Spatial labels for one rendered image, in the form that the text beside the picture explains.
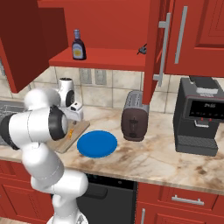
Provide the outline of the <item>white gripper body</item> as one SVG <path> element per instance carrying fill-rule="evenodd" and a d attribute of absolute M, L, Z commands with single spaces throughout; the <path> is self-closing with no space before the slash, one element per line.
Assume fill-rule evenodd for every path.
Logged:
<path fill-rule="evenodd" d="M 80 122 L 83 120 L 83 110 L 72 110 L 71 108 L 62 108 L 62 112 L 69 120 Z"/>

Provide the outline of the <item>wooden cutting board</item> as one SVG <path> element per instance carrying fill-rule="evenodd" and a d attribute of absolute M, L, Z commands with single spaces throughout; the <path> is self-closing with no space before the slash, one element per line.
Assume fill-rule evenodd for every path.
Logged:
<path fill-rule="evenodd" d="M 84 131 L 89 127 L 89 125 L 90 125 L 89 121 L 76 122 L 69 120 L 68 132 L 66 136 L 58 141 L 53 140 L 48 141 L 47 146 L 50 149 L 63 154 L 78 140 L 78 138 L 84 133 Z M 70 140 L 67 138 L 69 130 L 73 130 L 72 138 Z"/>

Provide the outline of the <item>blue plate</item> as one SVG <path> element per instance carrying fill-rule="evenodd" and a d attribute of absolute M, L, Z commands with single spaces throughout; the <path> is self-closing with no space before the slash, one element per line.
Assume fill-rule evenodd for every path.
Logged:
<path fill-rule="evenodd" d="M 77 142 L 79 153 L 88 158 L 104 158 L 113 153 L 116 147 L 116 137 L 104 130 L 89 131 Z"/>

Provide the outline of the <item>dark condiment bottle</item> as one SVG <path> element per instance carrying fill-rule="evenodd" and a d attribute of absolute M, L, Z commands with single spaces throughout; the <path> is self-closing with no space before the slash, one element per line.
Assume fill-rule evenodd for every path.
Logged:
<path fill-rule="evenodd" d="M 86 47 L 81 40 L 81 34 L 78 29 L 73 31 L 72 53 L 74 60 L 85 60 L 87 58 Z"/>

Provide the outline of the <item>red cabinet body with shelf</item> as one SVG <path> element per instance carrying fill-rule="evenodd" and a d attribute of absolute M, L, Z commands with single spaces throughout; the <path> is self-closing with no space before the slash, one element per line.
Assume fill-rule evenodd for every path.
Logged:
<path fill-rule="evenodd" d="M 137 51 L 147 42 L 150 0 L 38 0 L 38 7 L 64 11 L 54 23 L 65 22 L 60 31 L 68 43 L 78 29 L 87 51 L 85 60 L 75 60 L 72 47 L 63 46 L 51 54 L 50 65 L 144 70 L 145 56 Z"/>

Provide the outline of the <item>red open cabinet door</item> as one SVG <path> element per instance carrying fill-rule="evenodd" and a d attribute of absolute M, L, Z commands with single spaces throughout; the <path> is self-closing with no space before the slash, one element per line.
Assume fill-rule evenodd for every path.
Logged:
<path fill-rule="evenodd" d="M 64 10 L 40 8 L 38 0 L 0 0 L 0 60 L 17 93 L 68 47 Z"/>
<path fill-rule="evenodd" d="M 159 74 L 163 51 L 165 28 L 159 27 L 159 22 L 166 21 L 168 13 L 172 13 L 174 0 L 150 0 L 147 52 L 143 78 L 143 104 L 149 104 L 158 84 L 153 80 L 154 74 Z"/>

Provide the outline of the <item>red lower cabinet door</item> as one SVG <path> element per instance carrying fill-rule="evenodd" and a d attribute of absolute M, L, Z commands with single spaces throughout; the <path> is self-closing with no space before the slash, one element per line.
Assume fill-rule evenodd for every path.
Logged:
<path fill-rule="evenodd" d="M 0 215 L 30 224 L 46 224 L 53 216 L 51 195 L 32 188 L 21 163 L 0 160 Z"/>
<path fill-rule="evenodd" d="M 141 223 L 142 208 L 145 208 L 144 224 L 224 224 L 222 216 L 142 202 L 136 203 L 135 224 Z"/>

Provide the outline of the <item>red closed cabinet door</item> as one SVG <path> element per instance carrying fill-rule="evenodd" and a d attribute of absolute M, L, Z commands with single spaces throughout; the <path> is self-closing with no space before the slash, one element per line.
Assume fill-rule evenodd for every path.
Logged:
<path fill-rule="evenodd" d="M 182 10 L 188 6 L 178 64 L 174 64 Z M 224 0 L 174 0 L 166 74 L 224 78 Z"/>

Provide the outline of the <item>brown toaster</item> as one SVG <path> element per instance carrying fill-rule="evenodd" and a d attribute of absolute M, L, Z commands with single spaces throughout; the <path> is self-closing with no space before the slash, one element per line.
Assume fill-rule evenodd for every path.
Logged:
<path fill-rule="evenodd" d="M 132 90 L 128 93 L 122 111 L 121 129 L 128 141 L 141 142 L 148 129 L 149 104 L 142 104 L 143 92 Z"/>

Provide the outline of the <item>metal sink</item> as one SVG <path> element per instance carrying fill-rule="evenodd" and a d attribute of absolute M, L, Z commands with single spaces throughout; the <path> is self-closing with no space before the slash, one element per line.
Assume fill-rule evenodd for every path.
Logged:
<path fill-rule="evenodd" d="M 0 101 L 0 145 L 8 145 L 18 150 L 10 135 L 10 120 L 13 115 L 26 111 L 22 102 Z"/>

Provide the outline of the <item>black dishwasher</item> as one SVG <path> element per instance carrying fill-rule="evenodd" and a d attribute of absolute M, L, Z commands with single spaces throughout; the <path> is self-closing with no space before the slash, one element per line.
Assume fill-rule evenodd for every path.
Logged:
<path fill-rule="evenodd" d="M 88 188 L 77 199 L 89 224 L 134 224 L 137 182 L 88 174 Z"/>

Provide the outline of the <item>red drawer front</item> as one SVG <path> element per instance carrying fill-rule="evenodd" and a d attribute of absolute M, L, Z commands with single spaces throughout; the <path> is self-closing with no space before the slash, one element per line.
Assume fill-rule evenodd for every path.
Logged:
<path fill-rule="evenodd" d="M 178 195 L 180 198 L 189 200 L 197 200 L 205 202 L 204 206 L 197 206 L 177 201 L 172 201 L 172 196 Z M 207 192 L 190 191 L 180 188 L 174 188 L 163 185 L 153 185 L 146 183 L 138 184 L 138 196 L 137 200 L 140 202 L 146 202 L 149 204 L 155 204 L 168 207 L 181 207 L 188 210 L 200 209 L 200 210 L 212 210 L 216 204 L 218 196 Z"/>

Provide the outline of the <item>black coffee machine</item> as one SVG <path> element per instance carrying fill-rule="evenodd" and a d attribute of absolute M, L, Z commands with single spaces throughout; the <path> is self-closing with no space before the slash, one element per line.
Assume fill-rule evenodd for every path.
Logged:
<path fill-rule="evenodd" d="M 224 123 L 224 91 L 211 77 L 181 78 L 173 130 L 177 152 L 214 157 L 215 136 Z"/>

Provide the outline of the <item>grey wall outlet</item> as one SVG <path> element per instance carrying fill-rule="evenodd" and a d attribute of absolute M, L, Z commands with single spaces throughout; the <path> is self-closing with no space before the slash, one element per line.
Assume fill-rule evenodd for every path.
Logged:
<path fill-rule="evenodd" d="M 92 83 L 92 74 L 89 68 L 80 69 L 80 82 L 82 84 L 91 84 Z"/>
<path fill-rule="evenodd" d="M 107 84 L 107 74 L 105 70 L 94 70 L 94 78 L 96 85 L 106 85 Z"/>

